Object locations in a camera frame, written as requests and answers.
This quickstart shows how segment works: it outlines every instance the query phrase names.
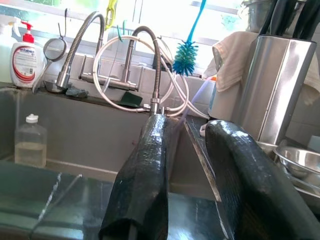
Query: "spray bottle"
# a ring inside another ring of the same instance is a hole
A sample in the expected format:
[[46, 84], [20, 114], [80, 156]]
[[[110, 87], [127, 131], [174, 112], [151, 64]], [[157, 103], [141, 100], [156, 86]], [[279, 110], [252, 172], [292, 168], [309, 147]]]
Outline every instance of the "spray bottle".
[[10, 73], [12, 82], [21, 88], [32, 88], [37, 77], [40, 76], [46, 64], [43, 49], [35, 45], [35, 38], [31, 34], [32, 25], [26, 25], [27, 32], [22, 37], [22, 42], [12, 46], [10, 59]]
[[17, 42], [15, 38], [12, 37], [12, 28], [14, 33], [20, 36], [18, 23], [20, 19], [14, 16], [0, 15], [0, 82], [11, 83], [10, 76], [10, 56], [11, 49], [14, 43]]

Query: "dish soap bottle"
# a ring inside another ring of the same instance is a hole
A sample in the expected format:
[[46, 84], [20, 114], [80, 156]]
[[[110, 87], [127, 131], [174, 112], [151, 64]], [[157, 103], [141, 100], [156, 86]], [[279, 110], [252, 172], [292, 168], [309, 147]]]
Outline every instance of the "dish soap bottle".
[[12, 82], [21, 88], [32, 88], [36, 77], [43, 70], [46, 60], [41, 47], [36, 46], [34, 36], [31, 34], [32, 25], [26, 25], [27, 32], [23, 35], [23, 42], [13, 44], [10, 59], [10, 73]]
[[37, 124], [37, 115], [30, 114], [25, 121], [15, 131], [14, 162], [43, 168], [47, 158], [47, 130]]
[[14, 16], [0, 15], [0, 82], [11, 83], [10, 76], [10, 56], [13, 45], [17, 42], [12, 37], [12, 27], [14, 33], [20, 36], [17, 23], [21, 20]]

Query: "backsplash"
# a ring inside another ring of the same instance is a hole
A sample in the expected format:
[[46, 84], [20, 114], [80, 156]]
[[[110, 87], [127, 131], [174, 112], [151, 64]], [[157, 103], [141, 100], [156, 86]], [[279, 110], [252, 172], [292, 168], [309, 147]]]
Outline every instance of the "backsplash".
[[[89, 83], [89, 82], [78, 79], [78, 76], [81, 71], [81, 64], [83, 61], [83, 57], [84, 56], [80, 54], [75, 55], [72, 66], [71, 66], [70, 82], [79, 89], [87, 90], [90, 96], [101, 98], [100, 94], [96, 90], [96, 87], [93, 83]], [[46, 75], [44, 76], [44, 79], [45, 80], [56, 79], [64, 62], [65, 62], [65, 57], [60, 61], [52, 64], [48, 69]], [[87, 57], [85, 67], [84, 67], [84, 73], [92, 72], [93, 62], [94, 62], [94, 59], [92, 57]], [[116, 76], [118, 78], [121, 78], [123, 68], [124, 68], [123, 63], [115, 62], [113, 64], [111, 61], [102, 60], [100, 74], [103, 76]], [[150, 104], [150, 99], [152, 97], [152, 92], [154, 90], [154, 82], [155, 82], [155, 74], [156, 74], [155, 70], [148, 67], [137, 66], [137, 65], [132, 65], [130, 70], [131, 70], [130, 76], [129, 76], [130, 82], [138, 84], [139, 79], [141, 79], [139, 91], [132, 92], [132, 93], [139, 95], [140, 97], [143, 98], [142, 104]], [[180, 84], [182, 90], [184, 91], [185, 89], [183, 87], [182, 80], [179, 76], [177, 81]], [[195, 77], [186, 77], [186, 81], [189, 85], [189, 92], [190, 92], [189, 99], [191, 100], [196, 94], [196, 92], [198, 91], [198, 89], [203, 84], [204, 80], [195, 78]], [[210, 82], [194, 103], [194, 106], [205, 114], [208, 114], [207, 112], [208, 104], [213, 92], [214, 85], [215, 84], [213, 82]], [[161, 81], [160, 81], [161, 97], [165, 95], [169, 86], [170, 86], [170, 78], [165, 71], [162, 71]], [[120, 101], [124, 93], [125, 93], [124, 90], [108, 88], [105, 94], [108, 96], [108, 98], [110, 98], [113, 101]], [[168, 99], [163, 103], [163, 106], [174, 108], [179, 106], [180, 104], [181, 104], [181, 100], [176, 90], [174, 89], [171, 95], [168, 97]]]

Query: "white cap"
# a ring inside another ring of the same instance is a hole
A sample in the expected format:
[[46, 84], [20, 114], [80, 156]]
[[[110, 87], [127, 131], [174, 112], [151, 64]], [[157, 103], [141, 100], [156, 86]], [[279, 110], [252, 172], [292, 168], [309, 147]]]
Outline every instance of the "white cap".
[[39, 116], [30, 114], [29, 116], [27, 116], [27, 117], [25, 118], [25, 121], [26, 121], [28, 124], [36, 124], [36, 123], [38, 122], [38, 118], [39, 118]]

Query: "red pump cap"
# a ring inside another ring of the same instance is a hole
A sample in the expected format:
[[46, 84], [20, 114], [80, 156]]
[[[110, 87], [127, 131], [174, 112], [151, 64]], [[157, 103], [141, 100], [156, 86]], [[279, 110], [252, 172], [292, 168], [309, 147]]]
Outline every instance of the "red pump cap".
[[32, 25], [30, 23], [26, 22], [26, 21], [21, 21], [21, 23], [25, 24], [26, 25], [26, 29], [27, 29], [27, 32], [22, 37], [22, 41], [34, 44], [35, 43], [35, 38], [34, 38], [34, 36], [31, 35]]

